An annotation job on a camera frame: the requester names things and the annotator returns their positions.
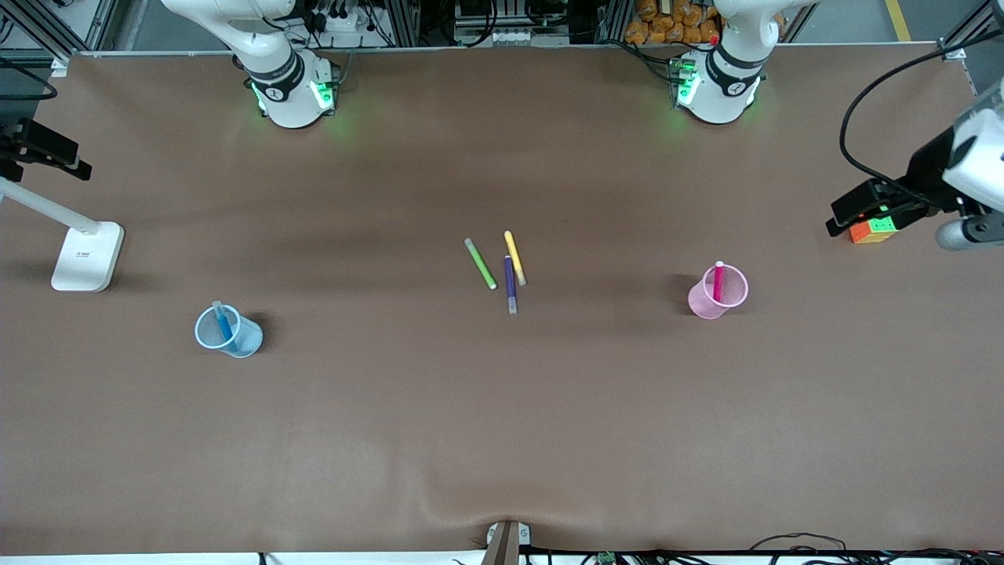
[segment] pink plastic cup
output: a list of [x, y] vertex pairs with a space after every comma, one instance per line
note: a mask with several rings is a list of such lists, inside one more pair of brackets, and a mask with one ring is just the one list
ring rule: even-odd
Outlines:
[[687, 303], [690, 305], [691, 310], [694, 311], [694, 314], [705, 320], [719, 318], [728, 312], [729, 309], [743, 304], [750, 290], [749, 282], [746, 281], [746, 275], [731, 264], [725, 265], [722, 302], [718, 302], [713, 298], [714, 285], [715, 267], [712, 265], [711, 268], [704, 271], [704, 276], [701, 277], [698, 284], [694, 285], [690, 294], [687, 295]]

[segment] blue marker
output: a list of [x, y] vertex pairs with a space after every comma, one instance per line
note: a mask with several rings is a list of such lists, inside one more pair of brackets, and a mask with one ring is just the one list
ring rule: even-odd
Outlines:
[[516, 273], [512, 268], [512, 257], [505, 256], [505, 291], [509, 297], [509, 314], [516, 314], [519, 309], [516, 307]]
[[227, 320], [227, 312], [223, 310], [223, 303], [214, 302], [213, 310], [216, 311], [216, 323], [220, 325], [220, 333], [223, 334], [223, 343], [227, 343], [234, 338], [234, 333], [230, 330], [230, 321]]

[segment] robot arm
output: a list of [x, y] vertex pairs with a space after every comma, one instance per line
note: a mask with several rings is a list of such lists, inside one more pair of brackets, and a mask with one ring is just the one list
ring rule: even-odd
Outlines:
[[895, 183], [868, 179], [834, 201], [826, 222], [836, 236], [859, 221], [893, 218], [903, 229], [939, 212], [960, 219], [938, 229], [938, 244], [961, 250], [1004, 245], [1004, 79], [952, 127], [919, 149]]
[[261, 29], [264, 18], [291, 12], [295, 0], [162, 1], [234, 51], [251, 77], [259, 106], [277, 124], [303, 127], [333, 111], [337, 84], [330, 61], [294, 50], [281, 31]]
[[711, 123], [727, 123], [753, 103], [760, 71], [777, 44], [774, 15], [818, 0], [716, 0], [726, 20], [713, 50], [693, 50], [682, 58], [693, 63], [696, 79], [677, 86], [677, 103]]

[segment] yellow marker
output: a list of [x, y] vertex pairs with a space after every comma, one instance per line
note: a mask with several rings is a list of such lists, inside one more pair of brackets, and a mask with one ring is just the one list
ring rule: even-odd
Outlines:
[[512, 269], [516, 271], [516, 280], [520, 287], [526, 286], [526, 275], [523, 274], [523, 262], [519, 260], [519, 252], [516, 251], [516, 240], [512, 238], [512, 232], [505, 231], [505, 244], [509, 247], [509, 256], [512, 257]]

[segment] green indicator light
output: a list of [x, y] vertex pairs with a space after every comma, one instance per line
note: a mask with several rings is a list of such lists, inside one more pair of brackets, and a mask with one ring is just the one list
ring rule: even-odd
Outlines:
[[258, 91], [258, 86], [256, 86], [254, 82], [251, 83], [251, 90], [254, 92], [254, 97], [258, 98], [258, 107], [262, 111], [268, 111], [265, 109], [265, 100], [261, 98], [261, 92]]
[[694, 100], [694, 92], [696, 92], [698, 86], [701, 85], [698, 78], [700, 78], [700, 74], [698, 74], [697, 71], [694, 71], [690, 78], [684, 80], [684, 82], [680, 84], [680, 97], [678, 99], [680, 103], [688, 104]]
[[323, 109], [331, 107], [331, 87], [327, 84], [318, 84], [316, 82], [310, 82], [310, 89], [313, 90], [314, 97], [317, 98], [317, 104]]

